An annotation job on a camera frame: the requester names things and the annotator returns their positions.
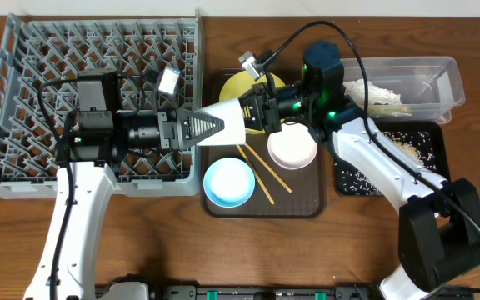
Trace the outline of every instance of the wooden chopstick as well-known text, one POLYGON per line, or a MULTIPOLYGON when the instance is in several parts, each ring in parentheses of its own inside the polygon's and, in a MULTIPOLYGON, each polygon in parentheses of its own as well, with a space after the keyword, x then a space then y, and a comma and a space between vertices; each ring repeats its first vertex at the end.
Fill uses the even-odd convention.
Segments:
POLYGON ((279 183, 281 183, 281 185, 286 188, 286 190, 291 193, 292 192, 292 189, 272 170, 272 168, 270 166, 268 166, 268 164, 266 162, 264 162, 263 158, 260 157, 256 152, 255 150, 253 150, 253 148, 251 148, 251 146, 249 146, 249 144, 246 143, 246 148, 251 151, 251 153, 255 156, 255 158, 258 159, 258 161, 275 177, 275 179, 277 179, 277 181, 279 181, 279 183))
POLYGON ((253 174, 255 174, 255 178, 257 179, 258 184, 260 185, 260 187, 262 188, 262 190, 266 194, 267 200, 269 200, 272 205, 275 204, 275 202, 273 201, 272 195, 270 195, 270 192, 268 192, 268 190, 266 189, 266 186, 264 185, 263 180, 258 176, 257 171, 255 171, 255 168, 253 167, 253 165, 249 161, 249 158, 246 155, 246 153, 240 148, 240 146, 237 145, 237 148, 238 148, 238 151, 240 152, 240 154, 242 154, 243 159, 245 159, 246 163, 253 170, 253 174))

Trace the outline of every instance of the green connector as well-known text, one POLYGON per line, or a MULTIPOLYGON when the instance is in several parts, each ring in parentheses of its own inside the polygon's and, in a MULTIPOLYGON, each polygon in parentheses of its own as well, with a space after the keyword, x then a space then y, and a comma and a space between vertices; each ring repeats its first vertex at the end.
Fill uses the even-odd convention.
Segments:
POLYGON ((316 292, 314 300, 327 300, 327 294, 325 292, 316 292))
POLYGON ((208 291, 207 300, 218 300, 218 291, 208 291))

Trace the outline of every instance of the yellow plate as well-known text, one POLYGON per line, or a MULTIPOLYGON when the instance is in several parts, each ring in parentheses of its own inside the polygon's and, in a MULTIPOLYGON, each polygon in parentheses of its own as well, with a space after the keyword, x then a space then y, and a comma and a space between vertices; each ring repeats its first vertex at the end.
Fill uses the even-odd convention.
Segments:
MULTIPOLYGON (((275 88, 284 87, 284 82, 281 78, 275 76, 272 73, 273 81, 275 82, 275 88)), ((256 82, 249 76, 248 72, 242 71, 234 76, 230 77, 227 82, 222 87, 222 91, 220 92, 220 102, 231 100, 234 98, 238 98, 242 96, 245 92, 247 92, 251 86, 255 83, 265 83, 266 76, 262 76, 256 82)), ((246 133, 264 133, 264 131, 260 130, 253 130, 247 129, 246 133)))

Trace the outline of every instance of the brown tray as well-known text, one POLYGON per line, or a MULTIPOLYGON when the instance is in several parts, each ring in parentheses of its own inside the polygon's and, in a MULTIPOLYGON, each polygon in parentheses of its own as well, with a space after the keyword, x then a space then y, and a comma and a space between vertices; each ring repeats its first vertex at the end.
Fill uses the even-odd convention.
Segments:
MULTIPOLYGON (((213 74, 207 84, 208 95, 205 97, 207 106, 218 102, 223 84, 241 69, 223 69, 213 74)), ((236 146, 217 146, 202 148, 202 186, 201 204, 210 215, 218 218, 313 218, 325 208, 325 177, 323 172, 323 148, 318 146, 317 156, 306 167, 298 170, 286 170, 279 167, 269 156, 268 135, 248 134, 247 143, 273 169, 273 171, 292 189, 289 193, 272 174, 244 146, 246 153, 258 175, 272 195, 275 204, 271 204, 264 191, 257 184, 253 195, 239 207, 224 208, 211 202, 203 191, 203 176, 208 167, 221 158, 239 158, 242 155, 236 146)))

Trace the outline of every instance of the gray dish rack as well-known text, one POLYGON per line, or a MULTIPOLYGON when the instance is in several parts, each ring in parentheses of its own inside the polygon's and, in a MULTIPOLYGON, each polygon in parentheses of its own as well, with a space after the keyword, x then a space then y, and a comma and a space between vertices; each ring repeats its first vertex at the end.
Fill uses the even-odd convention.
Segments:
MULTIPOLYGON (((197 110, 202 103, 203 54, 198 12, 194 18, 180 19, 28 23, 9 14, 0 50, 0 198, 55 197, 55 141, 36 96, 42 83, 74 78, 91 68, 137 75, 169 65, 182 73, 175 100, 181 108, 197 110)), ((149 82, 143 87, 145 103, 138 103, 137 88, 131 81, 122 82, 123 109, 173 106, 161 96, 159 107, 153 107, 155 87, 149 82)), ((66 115, 78 105, 76 87, 49 87, 43 96, 56 128, 62 129, 66 115)), ((115 193, 142 197, 199 192, 198 147, 153 155, 125 157, 115 193)))

